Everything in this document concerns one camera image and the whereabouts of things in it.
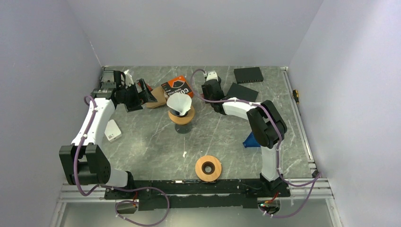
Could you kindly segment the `wooden dripper ring holder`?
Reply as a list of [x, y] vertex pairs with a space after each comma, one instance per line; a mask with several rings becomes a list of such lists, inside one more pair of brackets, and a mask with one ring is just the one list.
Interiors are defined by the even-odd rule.
[[173, 123], [178, 124], [178, 125], [186, 125], [186, 124], [189, 124], [193, 120], [193, 118], [195, 116], [195, 109], [193, 106], [191, 106], [187, 115], [184, 117], [175, 116], [170, 111], [168, 112], [168, 116]]

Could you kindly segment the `white paper coffee filter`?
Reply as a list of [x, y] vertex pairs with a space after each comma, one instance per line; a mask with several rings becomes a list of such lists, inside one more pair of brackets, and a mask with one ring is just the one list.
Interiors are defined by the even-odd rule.
[[168, 98], [166, 105], [171, 114], [178, 117], [184, 117], [191, 108], [192, 98], [187, 94], [174, 93]]

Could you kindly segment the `blue ribbed dripper cone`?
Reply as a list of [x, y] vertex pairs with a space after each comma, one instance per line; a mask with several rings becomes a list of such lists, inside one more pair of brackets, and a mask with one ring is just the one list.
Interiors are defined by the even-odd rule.
[[259, 148], [260, 144], [257, 142], [254, 133], [251, 132], [248, 137], [244, 140], [243, 146], [245, 148]]

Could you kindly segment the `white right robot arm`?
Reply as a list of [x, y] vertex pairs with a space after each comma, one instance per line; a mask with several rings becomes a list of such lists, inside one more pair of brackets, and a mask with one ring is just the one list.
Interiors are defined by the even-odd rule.
[[215, 112], [236, 116], [249, 122], [254, 138], [262, 151], [261, 192], [272, 196], [279, 190], [279, 147], [287, 132], [287, 126], [275, 105], [267, 100], [262, 103], [249, 102], [236, 97], [225, 97], [221, 79], [207, 79], [202, 85], [203, 97]]

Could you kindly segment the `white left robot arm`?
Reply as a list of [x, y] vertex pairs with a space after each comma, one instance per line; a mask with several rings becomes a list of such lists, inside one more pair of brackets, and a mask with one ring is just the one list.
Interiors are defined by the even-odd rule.
[[156, 102], [143, 78], [133, 80], [127, 71], [106, 70], [98, 88], [84, 97], [88, 113], [77, 136], [70, 145], [62, 146], [59, 157], [67, 182], [83, 185], [117, 187], [125, 199], [136, 192], [132, 175], [113, 168], [102, 151], [107, 124], [118, 105], [127, 112], [141, 110], [145, 103]]

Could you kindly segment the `orange coffee filter box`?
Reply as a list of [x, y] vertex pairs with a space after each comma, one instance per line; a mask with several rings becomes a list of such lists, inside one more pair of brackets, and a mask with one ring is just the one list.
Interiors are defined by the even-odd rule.
[[175, 93], [189, 95], [191, 98], [194, 96], [191, 86], [183, 75], [163, 83], [161, 87], [164, 90], [166, 99]]

